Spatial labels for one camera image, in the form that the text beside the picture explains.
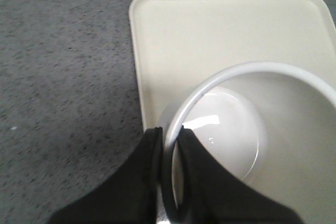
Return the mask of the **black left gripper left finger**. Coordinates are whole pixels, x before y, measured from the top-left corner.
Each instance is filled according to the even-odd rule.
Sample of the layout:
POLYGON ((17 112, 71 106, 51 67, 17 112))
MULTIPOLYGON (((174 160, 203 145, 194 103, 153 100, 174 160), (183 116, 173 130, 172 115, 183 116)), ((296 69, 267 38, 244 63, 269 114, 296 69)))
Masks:
POLYGON ((128 159, 92 192, 55 212, 50 223, 156 223, 160 127, 147 129, 128 159))

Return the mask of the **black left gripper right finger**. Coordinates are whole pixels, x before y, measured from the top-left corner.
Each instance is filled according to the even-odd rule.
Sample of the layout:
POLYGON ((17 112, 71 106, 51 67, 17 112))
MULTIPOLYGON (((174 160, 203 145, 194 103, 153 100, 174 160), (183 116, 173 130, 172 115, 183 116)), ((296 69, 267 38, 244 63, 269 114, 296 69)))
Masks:
POLYGON ((177 139, 182 189, 175 203, 172 189, 164 186, 164 206, 174 223, 299 223, 292 209, 253 190, 205 149, 194 132, 181 129, 177 139))

